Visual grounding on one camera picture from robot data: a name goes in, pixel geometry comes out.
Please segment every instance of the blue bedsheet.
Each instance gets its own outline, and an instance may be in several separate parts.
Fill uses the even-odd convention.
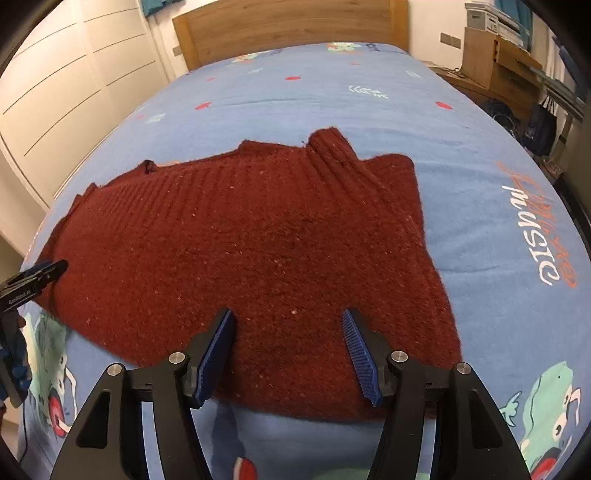
[[[490,390],[528,467],[541,475],[554,466],[553,475],[591,414],[584,391],[591,380],[589,258],[552,186],[517,142],[396,47],[292,47],[179,78],[82,165],[48,214],[25,266],[91,182],[104,184],[144,159],[187,161],[232,150],[244,139],[301,145],[331,125],[359,158],[403,153],[413,160],[428,251],[452,304],[463,359]],[[23,463],[41,479],[48,478],[77,409],[118,359],[33,304],[23,314],[35,371]],[[159,461],[148,407],[154,474]],[[215,480],[232,478],[238,457],[248,460],[243,471],[252,464],[261,480],[365,478],[381,432],[379,422],[294,420],[215,401],[194,418]],[[421,472],[427,474],[433,422],[425,431]]]

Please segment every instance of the wall socket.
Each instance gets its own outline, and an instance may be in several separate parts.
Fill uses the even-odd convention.
[[[450,45],[455,48],[462,48],[462,41],[459,38],[452,37],[443,32],[441,32],[441,43],[445,43],[445,45]]]

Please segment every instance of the bed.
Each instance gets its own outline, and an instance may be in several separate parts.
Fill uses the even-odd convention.
[[[184,162],[244,139],[301,145],[336,126],[359,158],[413,160],[427,249],[463,359],[501,409],[532,477],[554,475],[591,418],[589,257],[519,144],[405,52],[406,1],[218,0],[174,24],[192,71],[127,117],[73,175],[24,267],[91,182],[105,184],[144,159]],[[121,360],[35,304],[22,314],[34,382],[20,452],[41,479],[96,380]],[[296,420],[215,400],[194,420],[214,479],[364,479],[381,433],[378,421]],[[144,432],[151,478],[162,478],[149,406]],[[424,435],[419,478],[430,470],[433,421]]]

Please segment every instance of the bag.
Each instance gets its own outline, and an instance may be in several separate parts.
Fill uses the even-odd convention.
[[[534,155],[547,157],[556,139],[556,103],[546,97],[541,105],[534,105],[521,144]]]

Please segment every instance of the ribbed knit texture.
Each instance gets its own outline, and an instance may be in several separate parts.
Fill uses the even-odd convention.
[[[334,128],[303,147],[245,141],[91,185],[41,259],[70,268],[40,304],[138,365],[238,318],[218,397],[309,419],[380,416],[357,383],[340,315],[357,306],[392,347],[450,367],[460,342],[427,253],[413,164],[359,161]]]

